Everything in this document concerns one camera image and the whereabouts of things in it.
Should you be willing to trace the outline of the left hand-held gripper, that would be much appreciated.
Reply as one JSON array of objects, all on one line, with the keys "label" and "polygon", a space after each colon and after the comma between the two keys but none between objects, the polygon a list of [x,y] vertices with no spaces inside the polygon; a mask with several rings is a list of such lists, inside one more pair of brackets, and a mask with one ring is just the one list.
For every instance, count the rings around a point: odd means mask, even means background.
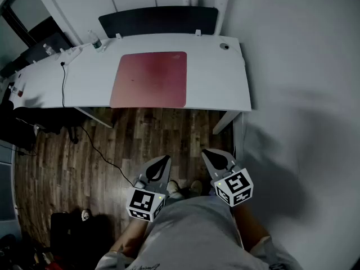
[{"label": "left hand-held gripper", "polygon": [[169,195],[170,166],[169,155],[158,156],[143,164],[141,176],[127,194],[126,210],[130,217],[153,222],[158,216]]}]

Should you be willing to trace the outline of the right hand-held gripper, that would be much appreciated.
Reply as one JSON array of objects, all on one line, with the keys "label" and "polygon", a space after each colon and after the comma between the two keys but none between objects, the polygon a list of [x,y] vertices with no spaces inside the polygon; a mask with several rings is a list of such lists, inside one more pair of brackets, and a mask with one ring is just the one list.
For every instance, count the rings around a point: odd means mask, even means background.
[{"label": "right hand-held gripper", "polygon": [[211,176],[215,194],[230,207],[253,196],[254,184],[246,168],[235,161],[231,153],[218,149],[203,149],[202,158]]}]

